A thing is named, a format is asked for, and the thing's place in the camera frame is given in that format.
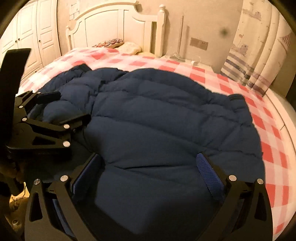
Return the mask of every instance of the beige wall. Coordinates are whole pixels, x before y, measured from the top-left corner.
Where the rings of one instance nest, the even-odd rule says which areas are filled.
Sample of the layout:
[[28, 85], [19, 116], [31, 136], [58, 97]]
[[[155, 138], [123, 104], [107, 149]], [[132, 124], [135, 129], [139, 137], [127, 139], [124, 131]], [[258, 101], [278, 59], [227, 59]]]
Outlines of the beige wall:
[[271, 89], [286, 97], [296, 73], [296, 36], [292, 33], [287, 58], [271, 85]]
[[[105, 0], [80, 0], [80, 12]], [[139, 0], [137, 10], [142, 14], [156, 14], [160, 4], [167, 9], [164, 54], [177, 50], [181, 16], [184, 27], [180, 55], [189, 60], [199, 60], [220, 72], [237, 30], [243, 0]], [[65, 28], [74, 27], [69, 21], [70, 0], [58, 0], [58, 32], [61, 52], [67, 52]], [[190, 38], [209, 43], [206, 51], [189, 46]]]

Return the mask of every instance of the patterned curtain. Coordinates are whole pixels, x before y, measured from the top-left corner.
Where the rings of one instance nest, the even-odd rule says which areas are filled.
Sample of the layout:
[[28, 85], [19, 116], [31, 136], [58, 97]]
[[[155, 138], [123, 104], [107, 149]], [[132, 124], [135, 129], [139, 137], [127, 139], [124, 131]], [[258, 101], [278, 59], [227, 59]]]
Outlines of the patterned curtain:
[[286, 58], [292, 30], [268, 0], [244, 0], [221, 74], [264, 95]]

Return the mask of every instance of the white headboard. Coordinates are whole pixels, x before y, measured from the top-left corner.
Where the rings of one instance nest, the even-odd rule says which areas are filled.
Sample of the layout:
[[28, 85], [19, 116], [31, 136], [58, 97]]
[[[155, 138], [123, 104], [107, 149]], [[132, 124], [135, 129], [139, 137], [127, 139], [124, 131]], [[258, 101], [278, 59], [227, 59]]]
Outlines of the white headboard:
[[159, 6], [157, 15], [142, 15], [136, 10], [137, 4], [136, 0], [112, 0], [86, 10], [75, 19], [73, 30], [66, 28], [68, 50], [119, 38], [150, 52], [152, 23], [156, 22], [155, 55], [163, 56], [165, 6]]

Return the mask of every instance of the white wardrobe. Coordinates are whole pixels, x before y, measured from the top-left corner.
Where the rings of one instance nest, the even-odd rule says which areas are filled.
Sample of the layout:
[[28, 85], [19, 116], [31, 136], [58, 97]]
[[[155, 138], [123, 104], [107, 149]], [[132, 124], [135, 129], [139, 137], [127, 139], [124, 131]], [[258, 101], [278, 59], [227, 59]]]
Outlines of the white wardrobe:
[[61, 56], [57, 33], [57, 0], [29, 1], [0, 39], [0, 62], [10, 49], [31, 48], [22, 82]]

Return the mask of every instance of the checkered bed sheet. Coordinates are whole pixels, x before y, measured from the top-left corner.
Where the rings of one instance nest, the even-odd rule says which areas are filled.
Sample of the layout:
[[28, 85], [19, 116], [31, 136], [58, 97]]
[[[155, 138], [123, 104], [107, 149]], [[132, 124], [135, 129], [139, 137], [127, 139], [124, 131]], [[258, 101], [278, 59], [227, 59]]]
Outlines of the checkered bed sheet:
[[20, 86], [19, 93], [28, 90], [35, 92], [54, 76], [82, 63], [86, 63], [91, 69], [103, 67], [124, 71], [140, 68], [161, 69], [188, 76], [213, 92], [225, 95], [242, 94], [261, 138], [266, 169], [266, 189], [272, 207], [274, 240], [279, 236], [296, 211], [296, 183], [292, 178], [296, 172], [294, 165], [296, 160], [286, 154], [288, 151], [285, 151], [283, 137], [262, 97], [211, 71], [166, 59], [120, 54], [117, 50], [105, 48], [80, 48], [70, 51], [27, 79]]

